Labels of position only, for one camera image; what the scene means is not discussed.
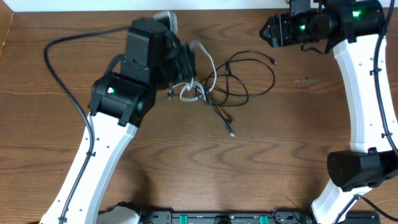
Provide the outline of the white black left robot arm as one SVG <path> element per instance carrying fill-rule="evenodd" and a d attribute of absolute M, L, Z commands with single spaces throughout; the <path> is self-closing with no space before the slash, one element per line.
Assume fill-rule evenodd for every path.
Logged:
<path fill-rule="evenodd" d="M 80 147 L 42 223 L 95 223 L 118 160 L 157 92 L 195 76 L 195 55 L 177 37 L 174 15 L 136 19 L 126 32 L 125 52 L 92 86 Z"/>

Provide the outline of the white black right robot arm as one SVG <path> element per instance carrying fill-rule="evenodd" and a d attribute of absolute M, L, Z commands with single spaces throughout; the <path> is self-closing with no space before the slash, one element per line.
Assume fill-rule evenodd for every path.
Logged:
<path fill-rule="evenodd" d="M 370 223 L 349 210 L 372 189 L 397 176 L 397 118 L 386 70 L 386 31 L 391 12 L 379 1 L 291 1 L 290 11 L 270 16 L 259 35 L 271 47 L 302 51 L 326 41 L 338 62 L 351 122 L 350 148 L 329 153 L 326 187 L 304 223 Z"/>

